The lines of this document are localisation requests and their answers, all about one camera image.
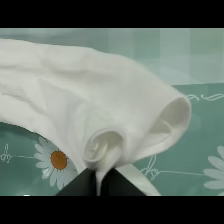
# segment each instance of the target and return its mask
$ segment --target folded cloth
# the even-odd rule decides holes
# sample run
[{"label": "folded cloth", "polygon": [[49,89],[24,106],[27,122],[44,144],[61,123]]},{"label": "folded cloth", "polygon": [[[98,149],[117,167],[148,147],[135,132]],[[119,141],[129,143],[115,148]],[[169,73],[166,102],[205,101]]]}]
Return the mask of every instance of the folded cloth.
[{"label": "folded cloth", "polygon": [[184,95],[138,63],[84,47],[0,39],[0,121],[57,145],[78,172],[167,150],[187,129]]}]

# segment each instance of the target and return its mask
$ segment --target green tablecloth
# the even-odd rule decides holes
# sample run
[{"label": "green tablecloth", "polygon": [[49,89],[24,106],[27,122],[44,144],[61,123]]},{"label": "green tablecloth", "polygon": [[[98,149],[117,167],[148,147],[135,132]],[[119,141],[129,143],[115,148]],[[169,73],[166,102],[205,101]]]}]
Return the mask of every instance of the green tablecloth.
[{"label": "green tablecloth", "polygon": [[[193,115],[187,133],[167,152],[135,164],[162,195],[224,192],[223,34],[223,29],[190,28],[0,29],[0,38],[87,46],[128,56],[188,95]],[[58,151],[37,134],[0,124],[0,195],[54,195],[58,180],[77,175],[70,166],[64,176],[44,176],[41,147]],[[57,166],[64,172],[63,162]]]}]

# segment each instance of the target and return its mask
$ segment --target plaid pattern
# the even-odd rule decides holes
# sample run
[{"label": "plaid pattern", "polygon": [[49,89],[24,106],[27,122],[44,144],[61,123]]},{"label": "plaid pattern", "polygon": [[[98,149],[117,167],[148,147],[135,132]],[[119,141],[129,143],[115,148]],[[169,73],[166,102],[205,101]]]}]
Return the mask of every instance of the plaid pattern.
[{"label": "plaid pattern", "polygon": [[0,38],[121,54],[172,85],[224,82],[221,28],[0,28]]}]

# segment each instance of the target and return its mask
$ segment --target orange flower center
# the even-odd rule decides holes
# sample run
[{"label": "orange flower center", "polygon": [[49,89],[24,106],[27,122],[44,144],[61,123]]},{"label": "orange flower center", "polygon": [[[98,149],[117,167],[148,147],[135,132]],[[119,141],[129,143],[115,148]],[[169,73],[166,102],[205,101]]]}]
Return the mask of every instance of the orange flower center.
[{"label": "orange flower center", "polygon": [[51,154],[51,163],[54,166],[54,168],[58,170],[63,170],[67,166],[67,158],[63,152],[54,151]]}]

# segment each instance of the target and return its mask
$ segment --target white daisy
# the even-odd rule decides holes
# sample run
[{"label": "white daisy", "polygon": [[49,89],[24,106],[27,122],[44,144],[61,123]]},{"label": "white daisy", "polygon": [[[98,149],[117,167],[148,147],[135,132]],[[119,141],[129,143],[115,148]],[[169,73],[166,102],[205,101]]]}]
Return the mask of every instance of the white daisy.
[{"label": "white daisy", "polygon": [[212,190],[223,190],[219,196],[224,196],[224,146],[218,146],[219,155],[222,159],[209,156],[208,161],[217,169],[205,169],[205,175],[214,178],[215,180],[206,182],[204,186]]},{"label": "white daisy", "polygon": [[50,177],[51,187],[57,182],[58,189],[61,190],[77,176],[76,168],[53,143],[42,137],[39,137],[39,141],[40,145],[35,144],[39,153],[35,153],[34,157],[40,160],[36,167],[42,169],[42,179]]}]

